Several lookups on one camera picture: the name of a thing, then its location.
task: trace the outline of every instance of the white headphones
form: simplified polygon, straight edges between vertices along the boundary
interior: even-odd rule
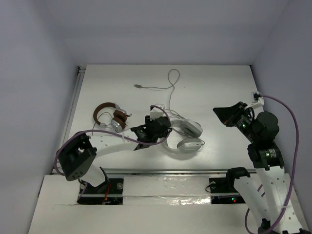
[[[200,137],[201,133],[203,132],[201,126],[190,119],[177,119],[171,121],[172,127],[177,125],[179,125],[184,135],[193,138],[180,141],[177,144],[176,149],[170,148],[168,146],[167,140],[162,143],[163,146],[174,154],[192,153],[198,151],[203,145],[202,141],[198,139],[198,137]]]

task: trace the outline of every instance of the brown headphones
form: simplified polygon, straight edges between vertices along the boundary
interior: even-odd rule
[[[106,107],[116,108],[116,110],[114,111],[114,118],[111,121],[111,126],[113,127],[113,129],[116,132],[118,132],[118,133],[122,132],[122,130],[124,130],[126,128],[125,122],[127,121],[127,117],[129,117],[129,115],[127,115],[127,112],[125,110],[122,110],[115,103],[105,102],[105,103],[102,103],[101,105],[99,105],[93,112],[94,121],[100,126],[106,126],[105,123],[101,123],[98,120],[98,113],[100,112],[100,110],[102,110]]]

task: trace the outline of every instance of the brown headband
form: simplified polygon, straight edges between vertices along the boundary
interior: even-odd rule
[[[101,105],[99,105],[93,112],[93,119],[94,121],[100,125],[101,122],[98,120],[98,113],[100,112],[100,110],[106,108],[106,107],[113,107],[113,108],[116,108],[116,104],[115,103],[112,103],[112,102],[105,102],[105,103],[102,103]]]

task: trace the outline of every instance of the headphones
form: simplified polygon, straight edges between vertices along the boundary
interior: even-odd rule
[[[182,134],[193,138],[180,141],[177,144],[176,149],[170,148],[167,140],[165,140],[163,142],[164,147],[174,154],[192,153],[198,151],[203,145],[202,141],[198,139],[203,132],[201,126],[190,119],[177,119],[171,122],[172,127],[177,125],[181,128]]]
[[[114,118],[111,121],[111,126],[113,127],[113,129],[120,133],[122,132],[122,130],[125,129],[126,127],[126,121],[127,121],[127,117],[129,117],[129,115],[127,115],[127,112],[125,110],[122,110],[117,104],[112,103],[112,102],[105,102],[102,103],[101,105],[99,105],[93,112],[93,119],[96,122],[96,124],[100,125],[100,126],[104,126],[106,127],[105,123],[101,123],[98,120],[98,113],[100,112],[100,110],[106,108],[106,107],[113,107],[116,110],[114,111]]]

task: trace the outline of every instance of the white wall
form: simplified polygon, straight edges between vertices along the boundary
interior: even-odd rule
[[[1,234],[28,233],[77,77],[53,26],[32,2],[0,2]]]
[[[288,0],[45,2],[80,65],[245,65],[255,59]]]
[[[252,65],[258,89],[290,105],[300,128],[295,188],[312,229],[312,1],[292,0]],[[280,146],[291,171],[295,131],[287,111],[272,101],[266,110],[279,118]]]

